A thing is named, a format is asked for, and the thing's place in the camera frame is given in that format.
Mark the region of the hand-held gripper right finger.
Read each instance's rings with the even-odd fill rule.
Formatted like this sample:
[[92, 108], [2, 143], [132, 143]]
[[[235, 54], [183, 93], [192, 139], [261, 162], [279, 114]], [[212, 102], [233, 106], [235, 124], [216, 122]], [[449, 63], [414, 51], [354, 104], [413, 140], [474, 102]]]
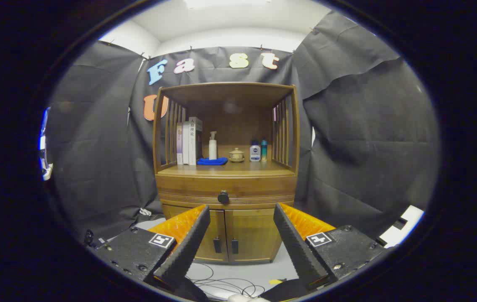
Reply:
[[334, 227], [283, 203], [273, 220], [307, 290], [350, 277], [391, 250], [352, 225]]

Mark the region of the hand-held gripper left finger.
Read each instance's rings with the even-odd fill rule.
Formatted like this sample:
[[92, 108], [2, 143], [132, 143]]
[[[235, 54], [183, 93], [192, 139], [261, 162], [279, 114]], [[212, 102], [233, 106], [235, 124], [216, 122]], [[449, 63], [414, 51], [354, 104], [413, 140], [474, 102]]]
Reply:
[[90, 248], [131, 280], [168, 294], [202, 294], [186, 275], [209, 225], [209, 207], [200, 205], [150, 229], [133, 226], [110, 242], [90, 233]]

